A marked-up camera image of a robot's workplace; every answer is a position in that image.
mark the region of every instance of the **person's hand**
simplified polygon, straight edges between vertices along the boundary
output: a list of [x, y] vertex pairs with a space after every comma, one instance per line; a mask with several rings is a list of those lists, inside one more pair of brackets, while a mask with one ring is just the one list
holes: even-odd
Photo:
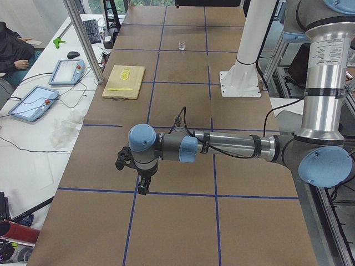
[[27, 42], [28, 40], [33, 40], [32, 38], [28, 38], [28, 37], [19, 37], [20, 40]]
[[14, 64], [17, 69], [27, 69], [29, 66], [28, 60], [15, 61]]

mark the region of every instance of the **jeans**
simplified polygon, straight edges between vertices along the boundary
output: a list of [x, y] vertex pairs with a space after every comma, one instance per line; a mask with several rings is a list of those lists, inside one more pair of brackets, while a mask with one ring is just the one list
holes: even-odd
[[34, 64], [34, 62], [36, 62], [36, 60], [39, 58], [40, 54], [41, 54], [40, 51], [34, 52], [34, 56], [32, 58], [30, 58], [30, 60], [28, 61], [29, 66], [27, 69], [16, 70], [14, 72], [6, 73], [6, 75], [3, 76], [2, 78], [4, 80], [6, 80], [7, 82], [9, 82], [14, 88], [16, 88], [21, 83], [24, 76], [26, 76], [26, 74], [28, 73], [28, 71], [30, 70], [30, 68]]

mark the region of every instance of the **blue joint cap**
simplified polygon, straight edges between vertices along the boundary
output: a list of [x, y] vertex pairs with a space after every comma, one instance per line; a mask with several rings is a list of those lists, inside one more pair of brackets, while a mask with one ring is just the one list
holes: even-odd
[[185, 136], [179, 149], [180, 162], [195, 162], [197, 155], [197, 138]]
[[332, 10], [345, 15], [355, 15], [354, 0], [323, 0]]
[[321, 147], [310, 152], [298, 167], [300, 178], [317, 187], [332, 187], [350, 174], [352, 159], [338, 146]]
[[305, 33], [283, 32], [286, 43], [310, 43], [311, 40]]
[[155, 139], [155, 130], [147, 124], [135, 125], [128, 133], [128, 145], [135, 152], [149, 149], [154, 144]]

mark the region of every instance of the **robotic arm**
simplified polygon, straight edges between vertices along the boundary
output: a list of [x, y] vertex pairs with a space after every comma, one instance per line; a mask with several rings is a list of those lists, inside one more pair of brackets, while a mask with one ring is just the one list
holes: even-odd
[[338, 125], [347, 93], [344, 83], [355, 33], [355, 1], [288, 0], [286, 38], [303, 40], [304, 33], [311, 41], [311, 51], [302, 128], [294, 136], [190, 132], [186, 124], [169, 134], [157, 134], [151, 126], [140, 124], [130, 130], [129, 146], [118, 153], [117, 169], [136, 169], [141, 176], [138, 192], [143, 195], [149, 192], [158, 160], [194, 162], [198, 151], [242, 159], [264, 158], [286, 166], [294, 176], [318, 187], [331, 187], [345, 180], [353, 162], [342, 148], [344, 137]]

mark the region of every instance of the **blue tablet device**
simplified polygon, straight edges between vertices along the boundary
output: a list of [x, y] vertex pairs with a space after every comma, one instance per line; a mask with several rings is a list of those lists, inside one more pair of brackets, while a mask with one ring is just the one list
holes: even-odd
[[59, 60], [48, 82], [53, 86], [75, 85], [83, 75], [84, 61]]
[[33, 122], [39, 119], [58, 97], [58, 91], [36, 86], [9, 111], [9, 115]]

